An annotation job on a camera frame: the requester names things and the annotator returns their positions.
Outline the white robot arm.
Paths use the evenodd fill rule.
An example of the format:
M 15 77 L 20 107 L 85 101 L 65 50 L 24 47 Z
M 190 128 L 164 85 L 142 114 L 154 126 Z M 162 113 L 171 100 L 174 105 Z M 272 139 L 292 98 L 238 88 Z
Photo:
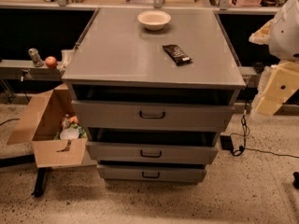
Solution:
M 269 53 L 279 59 L 262 71 L 251 105 L 250 117 L 265 120 L 299 90 L 299 0 L 288 0 L 249 42 L 267 45 Z

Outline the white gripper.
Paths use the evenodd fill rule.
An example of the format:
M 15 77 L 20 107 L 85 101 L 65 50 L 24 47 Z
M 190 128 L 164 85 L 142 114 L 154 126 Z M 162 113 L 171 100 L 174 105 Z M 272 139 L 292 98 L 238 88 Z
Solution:
M 299 90 L 299 63 L 280 61 L 265 67 L 251 105 L 252 118 L 270 118 Z

